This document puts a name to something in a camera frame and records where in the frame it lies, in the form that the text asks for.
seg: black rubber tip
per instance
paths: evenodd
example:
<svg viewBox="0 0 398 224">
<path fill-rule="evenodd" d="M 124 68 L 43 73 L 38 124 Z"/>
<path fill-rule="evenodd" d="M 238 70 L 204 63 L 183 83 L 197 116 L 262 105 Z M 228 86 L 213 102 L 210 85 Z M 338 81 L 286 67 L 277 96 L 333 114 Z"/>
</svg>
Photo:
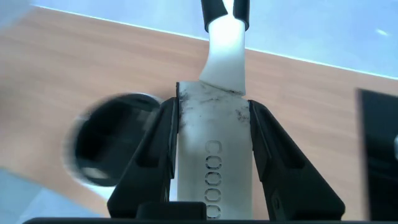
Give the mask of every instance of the black rubber tip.
<svg viewBox="0 0 398 224">
<path fill-rule="evenodd" d="M 213 20 L 228 14 L 223 0 L 201 0 L 201 10 L 203 12 L 206 32 L 209 32 L 209 24 Z"/>
<path fill-rule="evenodd" d="M 209 32 L 208 27 L 211 22 L 228 14 L 223 0 L 201 0 L 201 9 L 206 32 Z M 249 29 L 249 11 L 250 0 L 234 1 L 234 17 L 244 22 L 246 26 L 245 31 Z"/>
<path fill-rule="evenodd" d="M 245 31 L 249 29 L 250 0 L 235 0 L 234 17 L 244 22 Z"/>
</svg>

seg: dirty white surface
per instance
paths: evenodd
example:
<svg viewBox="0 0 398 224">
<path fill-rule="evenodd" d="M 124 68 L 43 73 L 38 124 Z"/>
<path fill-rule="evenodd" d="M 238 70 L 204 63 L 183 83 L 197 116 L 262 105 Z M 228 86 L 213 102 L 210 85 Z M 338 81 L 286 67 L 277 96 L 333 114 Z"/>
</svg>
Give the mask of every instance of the dirty white surface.
<svg viewBox="0 0 398 224">
<path fill-rule="evenodd" d="M 208 218 L 252 219 L 249 103 L 202 82 L 180 82 L 178 201 L 207 204 Z"/>
</svg>

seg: white wall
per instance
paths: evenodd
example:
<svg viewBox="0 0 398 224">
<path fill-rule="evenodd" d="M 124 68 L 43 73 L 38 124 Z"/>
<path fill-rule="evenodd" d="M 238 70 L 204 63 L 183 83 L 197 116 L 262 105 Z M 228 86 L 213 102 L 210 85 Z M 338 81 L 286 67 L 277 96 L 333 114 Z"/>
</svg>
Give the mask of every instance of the white wall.
<svg viewBox="0 0 398 224">
<path fill-rule="evenodd" d="M 30 8 L 30 0 L 0 0 L 0 29 L 22 17 Z"/>
</svg>

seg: blurry black object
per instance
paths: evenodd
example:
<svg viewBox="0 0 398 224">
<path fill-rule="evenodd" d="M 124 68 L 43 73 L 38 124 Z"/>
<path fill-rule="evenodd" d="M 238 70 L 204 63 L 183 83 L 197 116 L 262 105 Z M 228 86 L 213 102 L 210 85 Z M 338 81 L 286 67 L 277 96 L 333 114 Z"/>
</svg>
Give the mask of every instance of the blurry black object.
<svg viewBox="0 0 398 224">
<path fill-rule="evenodd" d="M 398 97 L 360 90 L 371 220 L 398 221 Z"/>
<path fill-rule="evenodd" d="M 159 106 L 151 96 L 131 93 L 93 108 L 77 130 L 71 149 L 78 172 L 94 184 L 115 186 Z M 90 170 L 105 176 L 90 175 Z"/>
</svg>

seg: floor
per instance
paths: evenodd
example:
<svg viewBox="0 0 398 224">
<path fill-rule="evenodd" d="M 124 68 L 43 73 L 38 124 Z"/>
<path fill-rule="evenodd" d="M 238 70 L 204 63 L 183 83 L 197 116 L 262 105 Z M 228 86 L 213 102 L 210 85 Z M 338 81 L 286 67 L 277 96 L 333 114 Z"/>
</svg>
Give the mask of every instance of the floor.
<svg viewBox="0 0 398 224">
<path fill-rule="evenodd" d="M 108 215 L 65 170 L 76 117 L 117 93 L 175 94 L 196 80 L 208 42 L 35 8 L 0 33 L 0 166 Z M 368 217 L 356 91 L 398 95 L 398 81 L 246 51 L 246 98 L 266 105 L 346 204 Z M 253 172 L 254 217 L 267 218 Z"/>
<path fill-rule="evenodd" d="M 20 224 L 35 217 L 100 217 L 30 180 L 0 169 L 0 220 Z"/>
<path fill-rule="evenodd" d="M 33 3 L 208 38 L 199 0 L 33 0 Z M 246 47 L 396 79 L 397 11 L 397 0 L 251 0 Z"/>
</svg>

